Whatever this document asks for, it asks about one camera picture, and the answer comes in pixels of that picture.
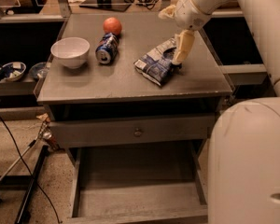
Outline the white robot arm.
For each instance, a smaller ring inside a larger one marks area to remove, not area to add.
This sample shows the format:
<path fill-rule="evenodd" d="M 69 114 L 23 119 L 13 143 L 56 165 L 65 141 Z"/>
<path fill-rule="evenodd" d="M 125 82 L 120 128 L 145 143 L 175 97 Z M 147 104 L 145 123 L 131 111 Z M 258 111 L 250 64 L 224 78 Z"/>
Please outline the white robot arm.
<path fill-rule="evenodd" d="M 179 0 L 174 62 L 186 60 L 193 32 L 230 0 Z M 244 101 L 217 120 L 208 149 L 208 224 L 280 224 L 280 0 L 237 0 L 275 95 Z"/>

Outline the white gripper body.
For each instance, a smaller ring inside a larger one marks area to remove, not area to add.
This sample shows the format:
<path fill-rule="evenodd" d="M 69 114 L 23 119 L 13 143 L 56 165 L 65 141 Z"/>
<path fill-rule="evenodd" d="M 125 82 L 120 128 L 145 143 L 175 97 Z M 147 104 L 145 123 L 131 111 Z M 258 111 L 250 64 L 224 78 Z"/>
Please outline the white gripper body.
<path fill-rule="evenodd" d="M 209 22 L 212 13 L 211 0 L 178 0 L 174 17 L 178 27 L 198 31 Z"/>

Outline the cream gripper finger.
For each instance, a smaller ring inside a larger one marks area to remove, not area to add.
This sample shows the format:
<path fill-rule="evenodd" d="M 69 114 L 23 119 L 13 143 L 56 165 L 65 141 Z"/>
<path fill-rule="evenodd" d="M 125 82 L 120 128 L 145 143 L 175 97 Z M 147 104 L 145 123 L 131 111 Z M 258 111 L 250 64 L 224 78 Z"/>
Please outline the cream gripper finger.
<path fill-rule="evenodd" d="M 172 19 L 175 15 L 175 5 L 170 5 L 164 9 L 162 9 L 159 14 L 158 17 L 160 19 Z"/>
<path fill-rule="evenodd" d="M 188 57 L 195 40 L 194 32 L 183 30 L 179 35 L 175 34 L 176 49 L 172 59 L 173 65 L 181 64 Z"/>

